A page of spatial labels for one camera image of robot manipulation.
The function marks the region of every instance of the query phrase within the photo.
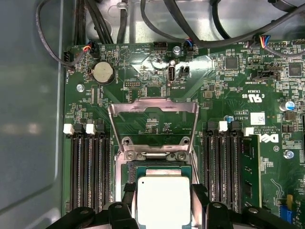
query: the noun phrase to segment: integrated circuit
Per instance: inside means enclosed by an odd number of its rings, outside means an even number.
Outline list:
[[[289,63],[289,76],[302,76],[302,63]]]
[[[204,92],[204,97],[206,99],[212,99],[213,98],[213,92],[212,91],[205,91]]]
[[[227,70],[238,69],[238,58],[237,57],[226,57],[225,68]]]

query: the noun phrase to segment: dimm slot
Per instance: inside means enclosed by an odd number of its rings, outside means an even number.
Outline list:
[[[77,207],[84,206],[84,136],[79,135],[78,136],[78,150],[77,150],[77,171],[78,171],[78,190],[77,190]]]
[[[94,144],[94,209],[96,213],[99,213],[102,210],[102,139],[96,138]]]
[[[227,187],[228,187],[228,173],[229,170],[227,170],[226,166],[226,160],[228,158],[227,156],[227,139],[226,139],[226,132],[221,132],[219,133],[219,180],[220,180],[220,201],[229,204],[229,198],[228,198],[228,192],[227,192]]]
[[[214,136],[209,138],[208,141],[208,150],[209,150],[209,161],[210,161],[210,184],[209,184],[209,190],[210,190],[210,197],[211,201],[216,201],[216,171],[215,171],[215,138]]]
[[[240,184],[240,154],[241,137],[237,132],[231,132],[230,136],[230,158],[231,158],[231,181],[233,183],[231,190],[232,205],[231,208],[236,212],[241,212],[241,184]]]
[[[103,192],[103,204],[107,204],[110,202],[110,172],[111,172],[111,155],[109,153],[109,139],[103,139],[103,158],[104,158],[104,192]]]
[[[209,190],[210,188],[210,154],[209,154],[209,137],[203,137],[203,183]]]
[[[225,186],[226,186],[226,205],[231,207],[231,204],[233,202],[232,199],[232,177],[231,177],[231,162],[232,162],[232,158],[230,155],[230,149],[229,149],[229,142],[230,142],[230,137],[226,136],[226,142],[225,142],[225,155],[224,155],[224,167],[225,167],[225,171],[226,171],[226,179],[225,179]]]
[[[92,136],[85,138],[85,153],[84,153],[84,206],[92,208],[92,165],[94,139]]]
[[[90,174],[88,173],[89,166],[88,166],[88,161],[89,161],[89,139],[85,138],[84,139],[85,143],[85,149],[84,149],[84,207],[88,207],[88,195],[89,195],[89,176]]]
[[[215,131],[213,143],[214,143],[214,151],[213,151],[213,157],[214,157],[214,180],[215,180],[215,201],[220,202],[221,201],[221,137],[219,136],[218,131]]]
[[[71,178],[70,178],[70,211],[77,206],[77,146],[78,138],[73,137],[71,141]]]

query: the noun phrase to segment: usb port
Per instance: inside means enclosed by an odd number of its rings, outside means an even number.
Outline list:
[[[167,79],[168,81],[174,81],[175,80],[175,67],[169,66],[167,69]]]

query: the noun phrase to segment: silver metal frame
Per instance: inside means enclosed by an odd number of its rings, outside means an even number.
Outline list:
[[[158,107],[163,112],[189,112],[195,114],[194,125],[191,134],[191,140],[188,144],[187,149],[181,145],[173,146],[167,145],[162,147],[150,147],[148,145],[130,145],[123,144],[118,129],[113,120],[114,115],[118,115],[122,112],[144,112],[147,108]],[[111,125],[113,127],[115,138],[119,144],[119,149],[121,152],[125,151],[136,151],[136,152],[145,152],[145,153],[175,153],[178,151],[187,151],[191,152],[191,146],[194,142],[195,130],[199,114],[199,105],[197,103],[175,103],[170,99],[166,98],[140,98],[136,99],[132,104],[123,103],[123,104],[111,104],[108,107],[109,117]]]
[[[191,139],[183,137],[179,145],[163,145],[151,147],[149,145],[134,145],[130,137],[120,137],[113,120],[114,115],[122,112],[144,112],[147,108],[158,107],[163,112],[189,112],[195,114]],[[197,156],[193,148],[195,130],[199,115],[197,103],[175,103],[166,98],[140,98],[132,104],[111,104],[108,108],[114,135],[119,145],[119,152],[115,155],[115,201],[121,201],[121,167],[128,161],[145,161],[147,158],[166,159],[168,161],[185,161],[193,167],[193,183],[199,183]]]

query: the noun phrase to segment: gray metal panel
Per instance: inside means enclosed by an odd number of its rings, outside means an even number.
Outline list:
[[[57,127],[62,122],[59,91],[64,75],[39,40],[36,5],[35,0],[0,1],[2,229],[43,229],[61,216],[62,136]],[[65,20],[63,8],[69,9]],[[71,28],[72,9],[72,1],[55,0],[42,12],[46,37],[57,52],[63,40],[61,21]],[[71,30],[65,35],[67,43]]]
[[[120,25],[119,10],[116,4],[121,0],[106,0],[99,7],[103,16],[109,21],[116,40]],[[186,20],[196,32],[197,36],[206,41],[221,40],[212,20],[210,0],[177,0]],[[299,6],[304,0],[286,0]],[[152,23],[161,31],[180,38],[187,35],[180,29],[168,12],[163,0],[147,0],[146,14]],[[140,0],[129,0],[129,20],[125,42],[153,42],[164,41],[165,38],[151,31],[142,21]],[[271,20],[277,19],[285,13],[268,3],[268,0],[222,0],[219,4],[219,17],[223,27],[232,37],[245,34],[260,28]],[[305,15],[298,15],[281,26],[273,29],[269,34],[272,39],[299,38],[301,31],[305,34]],[[87,15],[87,34],[90,38],[98,39],[91,18]]]

